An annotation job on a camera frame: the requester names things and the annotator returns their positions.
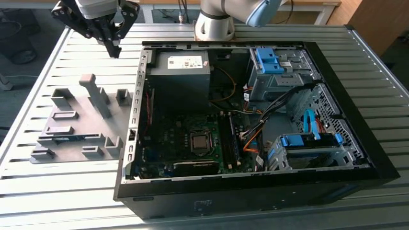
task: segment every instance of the metal worktable surface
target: metal worktable surface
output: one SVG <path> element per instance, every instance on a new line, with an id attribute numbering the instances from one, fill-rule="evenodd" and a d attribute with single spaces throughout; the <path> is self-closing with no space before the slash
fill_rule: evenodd
<path id="1" fill-rule="evenodd" d="M 95 39 L 66 29 L 0 148 L 0 227 L 7 229 L 408 229 L 409 96 L 355 31 L 341 26 L 239 25 L 240 40 L 315 41 L 399 169 L 401 178 L 319 207 L 142 221 L 112 200 L 118 161 L 30 163 L 54 103 L 55 88 L 96 74 L 108 92 L 134 91 L 143 40 L 192 40 L 190 25 L 136 24 L 122 42 L 120 59 Z"/>

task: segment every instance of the cable connector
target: cable connector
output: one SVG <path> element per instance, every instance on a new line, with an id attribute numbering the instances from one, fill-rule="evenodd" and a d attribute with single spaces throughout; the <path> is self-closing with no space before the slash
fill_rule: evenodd
<path id="1" fill-rule="evenodd" d="M 186 17 L 184 17 L 184 15 L 182 14 L 182 12 L 179 12 L 179 22 L 180 22 L 180 24 L 184 23 L 184 20 L 186 20 Z"/>

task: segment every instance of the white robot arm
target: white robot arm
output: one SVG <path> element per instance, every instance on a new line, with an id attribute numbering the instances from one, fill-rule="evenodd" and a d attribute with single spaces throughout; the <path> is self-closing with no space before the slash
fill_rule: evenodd
<path id="1" fill-rule="evenodd" d="M 282 0 L 203 0 L 195 36 L 203 41 L 235 37 L 234 18 L 252 27 L 264 26 L 276 14 Z"/>

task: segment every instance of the power supply label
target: power supply label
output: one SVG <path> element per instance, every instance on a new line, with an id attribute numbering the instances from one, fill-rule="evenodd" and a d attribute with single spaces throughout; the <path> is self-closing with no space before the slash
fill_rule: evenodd
<path id="1" fill-rule="evenodd" d="M 168 57 L 168 69 L 202 69 L 203 67 L 203 56 Z"/>

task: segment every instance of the motherboard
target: motherboard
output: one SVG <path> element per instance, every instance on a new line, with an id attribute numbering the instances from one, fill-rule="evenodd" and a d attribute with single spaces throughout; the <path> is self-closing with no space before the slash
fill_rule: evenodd
<path id="1" fill-rule="evenodd" d="M 190 114 L 162 116 L 150 127 L 142 161 L 142 178 L 251 172 L 254 157 L 240 151 L 239 134 L 246 116 Z"/>

